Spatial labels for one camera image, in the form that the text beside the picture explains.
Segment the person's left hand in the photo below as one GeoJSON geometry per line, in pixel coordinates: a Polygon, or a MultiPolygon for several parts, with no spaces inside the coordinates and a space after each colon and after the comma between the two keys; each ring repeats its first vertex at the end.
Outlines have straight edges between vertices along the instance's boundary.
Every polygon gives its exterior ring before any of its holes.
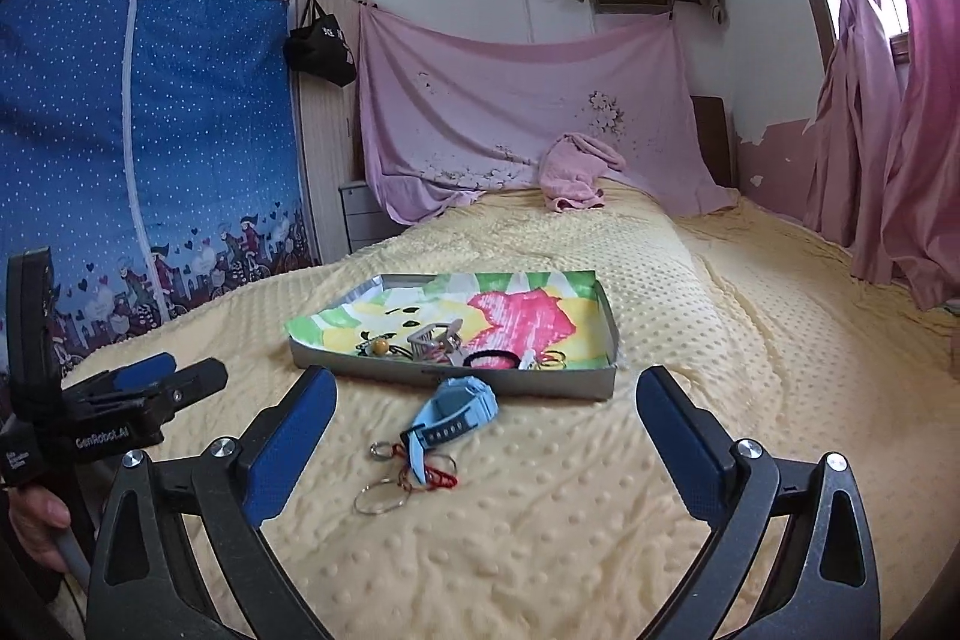
{"type": "Polygon", "coordinates": [[[8,516],[21,548],[41,567],[67,573],[67,562],[55,541],[62,531],[70,528],[67,505],[44,487],[13,489],[8,497],[8,516]]]}

